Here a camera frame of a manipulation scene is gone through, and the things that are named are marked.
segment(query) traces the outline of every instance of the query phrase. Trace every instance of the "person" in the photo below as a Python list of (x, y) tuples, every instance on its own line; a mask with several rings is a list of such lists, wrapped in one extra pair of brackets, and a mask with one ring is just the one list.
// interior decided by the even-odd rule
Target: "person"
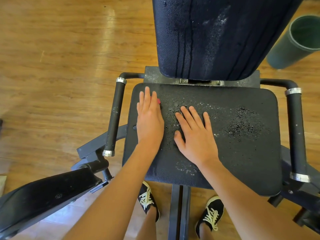
[[(143, 181), (164, 134), (164, 120), (156, 92), (151, 96), (148, 87), (145, 93), (140, 92), (137, 110), (138, 144), (134, 152), (64, 240), (122, 240), (137, 198), (146, 218), (136, 239), (156, 239), (156, 222), (160, 213), (149, 185)], [(204, 124), (193, 106), (189, 111), (182, 106), (181, 112), (183, 116), (180, 113), (175, 115), (185, 141), (179, 131), (174, 133), (174, 141), (219, 195), (210, 198), (196, 225), (196, 233), (201, 240), (214, 239), (212, 231), (218, 230), (217, 223), (223, 215), (224, 206), (243, 240), (319, 239), (318, 235), (283, 215), (222, 165), (207, 112), (203, 114)]]

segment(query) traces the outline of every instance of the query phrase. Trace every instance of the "exercise equipment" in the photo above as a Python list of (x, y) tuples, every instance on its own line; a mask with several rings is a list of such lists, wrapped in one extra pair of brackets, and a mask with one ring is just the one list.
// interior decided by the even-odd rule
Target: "exercise equipment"
[[(157, 91), (164, 139), (146, 180), (172, 183), (168, 239), (188, 239), (191, 187), (211, 188), (173, 140), (182, 105), (208, 111), (222, 163), (239, 180), (277, 206), (302, 206), (294, 218), (320, 233), (320, 173), (306, 161), (301, 88), (290, 80), (261, 79), (256, 70), (302, 0), (153, 0), (159, 67), (123, 72), (108, 131), (77, 149), (71, 172), (26, 184), (0, 198), (0, 239), (8, 239), (87, 192), (108, 185), (106, 158), (125, 138), (122, 164), (137, 144), (136, 102), (145, 86)], [(128, 123), (119, 126), (127, 79), (132, 93)], [(280, 144), (278, 104), (260, 84), (286, 88), (290, 150)], [(102, 171), (104, 179), (94, 174)]]

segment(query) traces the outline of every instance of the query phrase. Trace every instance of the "shoelace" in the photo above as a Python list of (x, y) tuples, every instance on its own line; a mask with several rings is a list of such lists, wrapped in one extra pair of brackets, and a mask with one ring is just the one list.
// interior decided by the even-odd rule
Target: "shoelace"
[(153, 204), (153, 201), (150, 198), (151, 189), (148, 188), (145, 193), (141, 194), (141, 200), (140, 204), (143, 206), (143, 209), (145, 210), (148, 205)]
[(209, 210), (209, 207), (207, 206), (207, 211), (208, 214), (205, 216), (205, 218), (203, 219), (206, 222), (209, 222), (212, 226), (212, 229), (215, 231), (218, 231), (218, 227), (217, 224), (215, 223), (219, 214), (217, 210), (214, 210), (211, 208), (211, 210)]

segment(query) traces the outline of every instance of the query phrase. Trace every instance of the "black shoe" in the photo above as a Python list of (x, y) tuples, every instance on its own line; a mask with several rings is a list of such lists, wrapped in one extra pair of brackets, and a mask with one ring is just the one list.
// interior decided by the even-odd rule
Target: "black shoe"
[(224, 212), (224, 205), (219, 196), (212, 197), (206, 206), (206, 209), (201, 215), (200, 220), (195, 225), (195, 232), (200, 238), (200, 224), (205, 223), (210, 230), (218, 231), (217, 223), (222, 218)]
[(148, 212), (148, 210), (150, 209), (151, 206), (154, 206), (157, 209), (157, 216), (155, 218), (155, 222), (157, 222), (158, 219), (160, 218), (160, 212), (159, 212), (159, 209), (158, 209), (157, 204), (155, 202), (155, 199), (153, 198), (153, 196), (151, 194), (150, 186), (148, 185), (148, 183), (146, 181), (142, 182), (142, 186), (141, 186), (139, 196), (138, 196), (138, 202), (142, 206), (145, 213)]

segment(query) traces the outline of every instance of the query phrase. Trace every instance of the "shoe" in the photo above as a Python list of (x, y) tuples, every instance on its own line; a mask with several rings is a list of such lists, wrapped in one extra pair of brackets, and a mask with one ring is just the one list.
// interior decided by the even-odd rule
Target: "shoe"
[(155, 222), (157, 222), (160, 218), (160, 212), (155, 202), (155, 199), (151, 194), (151, 188), (146, 181), (142, 182), (142, 186), (138, 196), (138, 202), (142, 206), (145, 213), (148, 212), (151, 206), (154, 206), (157, 209), (157, 216), (155, 218)]
[(200, 224), (205, 223), (210, 230), (218, 231), (218, 221), (222, 218), (224, 212), (224, 205), (219, 196), (212, 197), (208, 202), (206, 209), (201, 215), (200, 220), (195, 225), (195, 232), (200, 238)]

